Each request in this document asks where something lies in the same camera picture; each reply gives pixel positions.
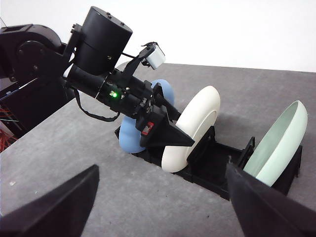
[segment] small white camera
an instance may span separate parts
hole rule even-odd
[[[155,70],[166,60],[166,57],[157,44],[154,44],[154,46],[154,52],[146,58],[146,61]]]

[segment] red wires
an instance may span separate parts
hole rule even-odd
[[[3,105],[1,106],[2,107],[0,107],[0,120],[2,120],[2,118],[6,119],[10,116],[13,116],[9,109],[3,108]],[[4,151],[16,140],[17,139],[14,136],[11,136],[10,134],[0,129],[0,152]]]
[[[17,139],[14,136],[11,136],[10,134],[0,129],[0,152],[4,151],[16,140]]]

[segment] green led light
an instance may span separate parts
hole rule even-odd
[[[111,95],[113,98],[117,98],[119,94],[118,94],[117,92],[111,90],[110,95]]]

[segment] mint green bowl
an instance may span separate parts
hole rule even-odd
[[[306,108],[294,101],[262,138],[243,170],[272,186],[301,144],[306,127]]]

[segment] light blue plate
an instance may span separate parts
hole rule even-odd
[[[160,83],[162,86],[162,92],[166,100],[170,104],[174,105],[174,93],[171,85],[163,79],[157,79],[152,82],[152,88]],[[145,150],[145,147],[139,145],[140,142],[140,131],[135,127],[136,120],[125,116],[119,130],[119,145],[123,151],[127,153],[138,153]]]

